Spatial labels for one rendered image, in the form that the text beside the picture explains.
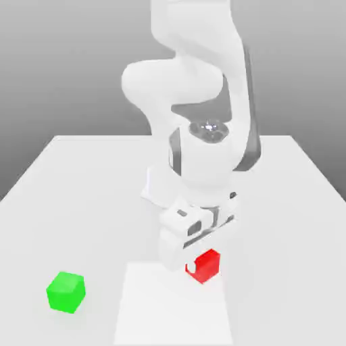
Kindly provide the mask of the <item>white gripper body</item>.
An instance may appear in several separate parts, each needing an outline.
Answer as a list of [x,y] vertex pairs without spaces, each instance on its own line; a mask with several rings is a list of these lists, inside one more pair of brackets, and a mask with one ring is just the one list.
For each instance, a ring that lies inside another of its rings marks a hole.
[[202,232],[191,240],[182,239],[171,230],[162,228],[158,239],[159,260],[167,269],[178,270],[185,264],[194,262],[197,257],[210,249],[221,251],[238,230],[239,219],[234,216],[229,222],[213,230]]

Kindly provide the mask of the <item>small red cube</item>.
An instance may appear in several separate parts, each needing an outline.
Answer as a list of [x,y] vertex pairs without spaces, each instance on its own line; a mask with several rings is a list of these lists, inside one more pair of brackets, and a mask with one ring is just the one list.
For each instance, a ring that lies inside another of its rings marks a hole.
[[189,269],[189,265],[185,265],[185,272],[193,277],[197,282],[204,284],[213,278],[220,269],[220,253],[214,249],[209,249],[205,253],[195,258],[193,262],[195,271]]

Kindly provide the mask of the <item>small green cube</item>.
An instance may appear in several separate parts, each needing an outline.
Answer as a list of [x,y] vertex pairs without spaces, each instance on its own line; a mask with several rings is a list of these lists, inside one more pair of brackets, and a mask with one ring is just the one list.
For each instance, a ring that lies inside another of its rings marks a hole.
[[51,309],[73,314],[86,295],[84,277],[59,272],[46,288],[46,293]]

